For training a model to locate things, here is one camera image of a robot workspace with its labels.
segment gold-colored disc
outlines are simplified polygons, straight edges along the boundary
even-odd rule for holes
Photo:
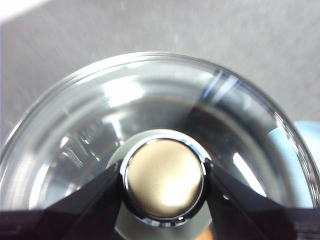
[[[201,192],[203,172],[197,156],[174,140],[144,145],[133,156],[127,171],[133,200],[159,218],[185,213]]]

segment metal cap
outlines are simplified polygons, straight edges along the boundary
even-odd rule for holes
[[[202,167],[185,144],[162,139],[142,146],[128,167],[129,191],[150,215],[173,218],[185,213],[199,197]]]

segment chrome ring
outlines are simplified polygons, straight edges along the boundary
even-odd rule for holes
[[[195,153],[197,159],[199,160],[202,170],[201,189],[194,204],[186,212],[178,216],[169,218],[150,215],[149,213],[141,209],[139,206],[137,206],[137,204],[133,200],[128,185],[128,168],[134,155],[145,145],[160,140],[172,140],[187,146]],[[166,129],[166,133],[156,134],[138,141],[125,155],[120,166],[120,175],[122,180],[125,204],[139,220],[154,227],[177,227],[186,223],[188,219],[193,217],[198,212],[198,210],[202,207],[205,201],[203,193],[206,184],[206,169],[204,163],[207,159],[210,159],[209,154],[198,142],[196,142],[193,138],[178,131]]]

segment gray countertop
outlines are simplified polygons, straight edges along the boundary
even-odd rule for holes
[[[320,121],[320,1],[53,0],[1,25],[1,142],[66,75],[124,53],[203,58]]]

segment light blue object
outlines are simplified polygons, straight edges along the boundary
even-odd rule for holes
[[[320,123],[311,121],[297,121],[294,123],[303,140],[308,146],[313,159],[320,168]],[[297,201],[302,208],[312,208],[312,200],[305,175],[292,145],[286,134],[278,127],[269,133],[269,137],[275,142],[279,153],[285,159],[284,164],[288,166],[288,177],[293,187],[299,192]]]

